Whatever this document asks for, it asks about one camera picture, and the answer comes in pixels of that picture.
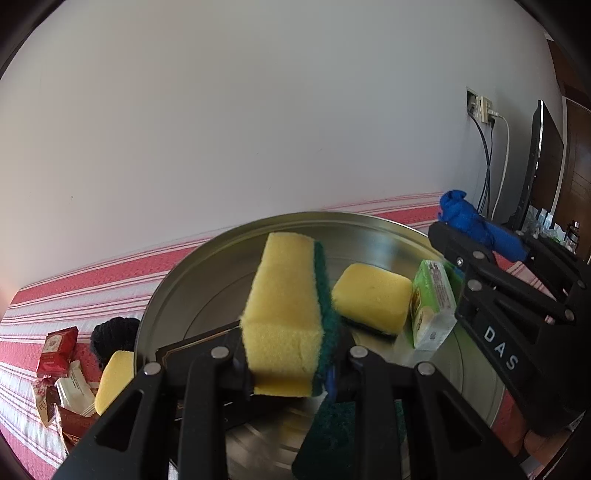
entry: food package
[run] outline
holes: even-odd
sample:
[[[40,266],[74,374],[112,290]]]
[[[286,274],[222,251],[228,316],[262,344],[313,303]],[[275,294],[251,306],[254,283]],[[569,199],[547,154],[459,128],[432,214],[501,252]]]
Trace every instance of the food package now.
[[[57,431],[66,454],[72,451],[98,418],[96,413],[92,417],[83,417],[67,408],[56,406]]]
[[[48,333],[39,357],[37,376],[39,378],[67,377],[77,339],[77,327]]]
[[[31,384],[31,387],[33,388],[35,406],[41,423],[44,427],[48,427],[54,416],[54,404],[59,403],[53,380],[51,378],[39,378]]]
[[[413,282],[411,315],[418,350],[435,351],[456,325],[456,300],[441,262],[423,260]]]
[[[90,417],[95,413],[95,396],[86,383],[79,360],[70,364],[68,376],[59,378],[56,387],[62,407],[83,417]]]

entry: bed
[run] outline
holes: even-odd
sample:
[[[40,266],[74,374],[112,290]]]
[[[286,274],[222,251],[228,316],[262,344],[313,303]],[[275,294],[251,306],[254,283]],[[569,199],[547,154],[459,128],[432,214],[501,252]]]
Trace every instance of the bed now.
[[[376,215],[426,231],[437,219],[439,196],[401,196],[330,209]],[[89,349],[94,327],[115,316],[141,319],[165,275],[219,233],[100,262],[29,285],[15,295],[0,323],[0,432],[35,480],[51,478],[65,458],[55,420],[48,429],[43,427],[31,391],[46,334],[72,325],[79,328],[74,358],[80,360],[90,386],[97,388],[100,370]],[[506,267],[529,283],[537,281],[521,264]],[[495,430],[507,424],[512,405],[507,395]]]

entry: black knit hat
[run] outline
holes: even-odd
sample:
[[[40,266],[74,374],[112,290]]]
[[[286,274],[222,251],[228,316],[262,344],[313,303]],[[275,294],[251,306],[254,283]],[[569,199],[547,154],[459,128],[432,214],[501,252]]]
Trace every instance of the black knit hat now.
[[[90,336],[90,350],[99,361],[101,371],[117,350],[134,351],[138,328],[138,319],[123,317],[112,318],[95,327]]]

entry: black monitor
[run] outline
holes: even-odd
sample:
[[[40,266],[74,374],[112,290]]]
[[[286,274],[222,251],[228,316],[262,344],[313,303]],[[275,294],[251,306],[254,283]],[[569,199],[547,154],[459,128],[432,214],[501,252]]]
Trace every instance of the black monitor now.
[[[530,205],[550,211],[558,188],[564,144],[543,100],[531,123],[530,157],[517,210],[506,226],[519,230]]]

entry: white cable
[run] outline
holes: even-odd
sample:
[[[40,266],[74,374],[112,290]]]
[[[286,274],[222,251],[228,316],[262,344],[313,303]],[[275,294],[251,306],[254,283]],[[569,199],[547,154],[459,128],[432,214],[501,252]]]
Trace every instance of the white cable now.
[[[495,206],[492,208],[491,220],[495,218],[496,207],[499,205],[499,199],[501,198],[501,191],[503,190],[503,184],[505,183],[505,175],[507,173],[507,164],[509,163],[509,122],[499,112],[488,110],[488,114],[497,118],[502,118],[507,125],[507,148],[505,153],[505,165],[503,165],[503,176],[501,177],[501,185],[499,186],[499,193],[496,196]]]

